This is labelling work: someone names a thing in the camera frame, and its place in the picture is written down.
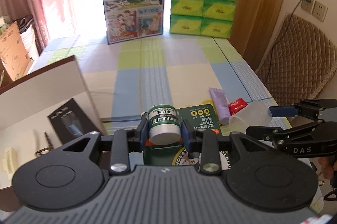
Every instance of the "purple tube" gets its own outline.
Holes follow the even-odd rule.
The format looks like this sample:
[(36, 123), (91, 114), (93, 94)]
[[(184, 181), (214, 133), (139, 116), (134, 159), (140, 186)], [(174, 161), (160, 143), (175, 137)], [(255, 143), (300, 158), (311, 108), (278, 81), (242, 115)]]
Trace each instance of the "purple tube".
[(215, 105), (215, 110), (218, 114), (219, 123), (222, 125), (228, 125), (230, 110), (228, 109), (225, 92), (217, 88), (209, 88), (209, 90)]

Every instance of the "finger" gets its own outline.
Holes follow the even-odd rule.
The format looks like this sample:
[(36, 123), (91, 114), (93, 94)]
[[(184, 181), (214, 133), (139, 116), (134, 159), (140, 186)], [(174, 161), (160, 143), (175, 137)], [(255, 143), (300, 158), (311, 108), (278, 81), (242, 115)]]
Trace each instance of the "finger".
[(318, 163), (321, 165), (322, 168), (326, 168), (327, 166), (329, 166), (329, 158), (328, 157), (319, 158)]
[(323, 177), (325, 179), (331, 179), (334, 175), (334, 172), (335, 170), (332, 168), (332, 166), (322, 169)]

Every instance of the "translucent plastic cup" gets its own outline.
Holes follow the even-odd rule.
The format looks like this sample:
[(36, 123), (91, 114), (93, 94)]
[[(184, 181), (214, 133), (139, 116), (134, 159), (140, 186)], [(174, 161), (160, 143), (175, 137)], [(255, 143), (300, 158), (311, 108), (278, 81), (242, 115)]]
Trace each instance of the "translucent plastic cup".
[(248, 126), (268, 126), (272, 121), (269, 108), (260, 101), (253, 101), (241, 111), (230, 116), (228, 123), (232, 131), (246, 133)]

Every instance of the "circular black cover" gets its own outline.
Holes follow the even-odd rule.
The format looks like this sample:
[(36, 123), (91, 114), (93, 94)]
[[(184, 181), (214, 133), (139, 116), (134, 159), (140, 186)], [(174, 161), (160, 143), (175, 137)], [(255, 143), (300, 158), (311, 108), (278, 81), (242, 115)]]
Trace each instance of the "circular black cover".
[(60, 210), (74, 207), (91, 198), (103, 184), (101, 169), (75, 152), (59, 158), (45, 154), (21, 166), (13, 176), (12, 187), (27, 206)]
[(227, 184), (240, 200), (273, 212), (308, 206), (318, 187), (309, 166), (278, 151), (248, 153), (232, 166)]

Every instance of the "black power cord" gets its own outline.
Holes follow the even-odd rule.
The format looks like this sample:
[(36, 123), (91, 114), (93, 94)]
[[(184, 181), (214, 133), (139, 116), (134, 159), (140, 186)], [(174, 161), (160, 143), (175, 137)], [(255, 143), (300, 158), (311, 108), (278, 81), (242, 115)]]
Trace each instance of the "black power cord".
[(287, 27), (285, 28), (284, 34), (281, 36), (281, 38), (280, 38), (278, 41), (276, 41), (276, 42), (274, 43), (274, 45), (272, 46), (272, 49), (270, 50), (270, 51), (271, 51), (271, 54), (270, 54), (270, 61), (269, 61), (268, 73), (267, 73), (266, 78), (265, 78), (264, 81), (262, 82), (263, 84), (266, 83), (266, 81), (267, 81), (267, 79), (268, 79), (268, 76), (269, 76), (269, 73), (270, 73), (270, 68), (271, 68), (271, 65), (272, 65), (272, 59), (273, 59), (273, 50), (274, 50), (274, 47), (275, 47), (277, 44), (279, 44), (279, 43), (282, 41), (282, 39), (284, 38), (285, 34), (287, 33), (287, 31), (288, 31), (288, 29), (289, 29), (290, 21), (291, 21), (292, 18), (293, 18), (293, 14), (294, 14), (294, 12), (296, 11), (297, 7), (300, 5), (300, 3), (301, 3), (302, 1), (303, 1), (303, 0), (300, 0), (300, 1), (297, 3), (297, 5), (295, 6), (295, 8), (293, 9), (293, 12), (292, 12), (292, 14), (290, 15), (290, 18), (289, 18), (289, 22), (288, 22), (288, 24), (287, 24)]

